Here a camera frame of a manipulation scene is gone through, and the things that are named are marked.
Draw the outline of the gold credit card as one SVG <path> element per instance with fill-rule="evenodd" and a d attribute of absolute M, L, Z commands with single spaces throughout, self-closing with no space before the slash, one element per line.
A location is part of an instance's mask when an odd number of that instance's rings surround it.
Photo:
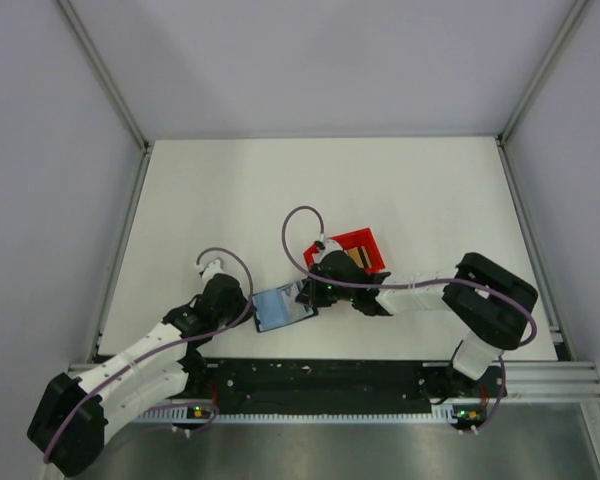
<path fill-rule="evenodd" d="M 363 267 L 364 266 L 364 258 L 361 255 L 360 251 L 357 248 L 354 249 L 350 249 L 348 251 L 348 255 L 354 260 L 354 262 L 358 265 Z"/>

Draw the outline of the red plastic bin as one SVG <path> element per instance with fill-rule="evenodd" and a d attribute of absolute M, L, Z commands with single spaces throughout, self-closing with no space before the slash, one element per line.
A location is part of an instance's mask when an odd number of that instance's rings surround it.
<path fill-rule="evenodd" d="M 327 237 L 323 241 L 325 246 L 328 246 L 329 243 L 337 243 L 344 253 L 368 274 L 378 273 L 385 269 L 383 257 L 370 228 Z"/>

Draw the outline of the blue leather card holder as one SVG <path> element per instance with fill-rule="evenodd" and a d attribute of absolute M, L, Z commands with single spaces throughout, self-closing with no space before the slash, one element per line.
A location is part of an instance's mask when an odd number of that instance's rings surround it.
<path fill-rule="evenodd" d="M 259 333 L 291 326 L 318 315 L 318 310 L 296 301 L 303 281 L 288 283 L 254 295 L 254 323 Z"/>

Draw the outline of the white credit card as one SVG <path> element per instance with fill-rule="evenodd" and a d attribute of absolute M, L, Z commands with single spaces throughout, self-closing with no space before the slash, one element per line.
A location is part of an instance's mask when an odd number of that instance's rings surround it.
<path fill-rule="evenodd" d="M 318 314 L 316 309 L 298 299 L 301 295 L 303 286 L 304 282 L 300 280 L 286 284 L 280 289 L 282 311 L 284 314 L 284 322 L 286 324 L 303 321 Z"/>

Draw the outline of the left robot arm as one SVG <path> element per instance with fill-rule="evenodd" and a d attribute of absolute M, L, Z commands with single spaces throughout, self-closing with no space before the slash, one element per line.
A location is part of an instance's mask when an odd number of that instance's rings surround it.
<path fill-rule="evenodd" d="M 175 395 L 196 396 L 206 387 L 200 346 L 248 319 L 252 292 L 218 273 L 190 302 L 170 310 L 121 353 L 72 377 L 60 373 L 42 394 L 27 429 L 43 460 L 64 476 L 90 467 L 128 423 Z"/>

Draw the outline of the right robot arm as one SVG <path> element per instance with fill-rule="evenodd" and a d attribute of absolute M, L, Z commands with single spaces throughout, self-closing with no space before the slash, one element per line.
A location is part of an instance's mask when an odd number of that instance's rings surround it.
<path fill-rule="evenodd" d="M 308 270 L 295 301 L 310 309 L 348 301 L 365 316 L 449 311 L 469 329 L 453 353 L 446 380 L 456 394 L 478 389 L 492 362 L 530 343 L 537 334 L 532 311 L 538 292 L 487 257 L 465 254 L 455 268 L 398 276 L 368 273 L 342 251 L 322 256 Z"/>

